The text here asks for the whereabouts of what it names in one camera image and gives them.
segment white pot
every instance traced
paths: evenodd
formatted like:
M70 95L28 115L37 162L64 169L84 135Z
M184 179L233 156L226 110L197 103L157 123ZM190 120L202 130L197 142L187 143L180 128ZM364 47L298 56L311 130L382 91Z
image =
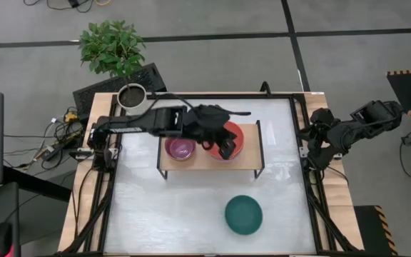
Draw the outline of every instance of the white pot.
M124 106L124 105L120 102L120 94L121 94L124 90L126 90L126 89L129 90L131 87L138 87L138 88L142 89L143 92L144 92L144 97L143 97L142 102L141 102L140 104L138 104L137 106L127 107L127 106ZM123 108L123 109L126 110L126 115L129 115L129 116L132 116L132 115L141 115L141 114L143 114L143 113L148 109L148 107L150 106L150 104L148 104L148 101L147 101L147 92L146 92L146 90L144 89L143 86L141 86L141 85L139 85L139 84L136 84L136 83L131 83L131 84L128 84L128 85L122 87L122 88L120 89L120 91L118 92L117 101L118 101L118 104L121 106L121 108Z

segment wooden tray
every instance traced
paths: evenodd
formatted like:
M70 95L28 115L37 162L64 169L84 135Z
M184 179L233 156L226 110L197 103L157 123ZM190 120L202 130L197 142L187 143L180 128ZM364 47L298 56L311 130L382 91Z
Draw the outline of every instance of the wooden tray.
M239 124L245 140L240 153L230 161L213 158L201 145L196 145L193 156L185 161L171 158L164 149L166 138L160 138L158 146L158 170L162 171L197 171L197 170L260 170L264 169L263 145L260 122L256 124Z

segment yellow connector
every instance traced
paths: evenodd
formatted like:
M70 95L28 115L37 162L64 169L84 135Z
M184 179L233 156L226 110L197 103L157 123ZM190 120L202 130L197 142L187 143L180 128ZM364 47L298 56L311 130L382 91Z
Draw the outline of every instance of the yellow connector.
M74 112L70 111L64 116L64 122L73 123L78 121L78 116Z

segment green bowl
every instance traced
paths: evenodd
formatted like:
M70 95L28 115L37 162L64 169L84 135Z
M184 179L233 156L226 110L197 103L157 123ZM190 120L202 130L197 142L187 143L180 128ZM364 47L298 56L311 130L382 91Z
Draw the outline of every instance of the green bowl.
M225 218L232 231L240 235L250 235L260 228L263 211L258 202L250 196L236 196L226 205Z

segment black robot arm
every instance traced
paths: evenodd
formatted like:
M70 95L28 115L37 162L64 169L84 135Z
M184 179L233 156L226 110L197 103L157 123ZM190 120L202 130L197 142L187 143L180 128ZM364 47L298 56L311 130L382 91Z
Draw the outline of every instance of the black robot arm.
M147 132L153 136L176 137L196 141L209 150L216 144L223 159L234 152L236 135L223 126L230 115L247 116L251 112L232 112L218 105L200 105L187 111L186 106L149 109L140 116L102 116L93 124L88 146L94 150L93 167L105 171L111 167L112 153L106 148L113 133Z
M329 166L334 155L348 153L351 145L363 138L373 138L400 125L402 107L395 101L371 101L351 113L352 120L341 121L329 109L318 109L310 117L311 125L298 137L308 142L307 159L314 169Z

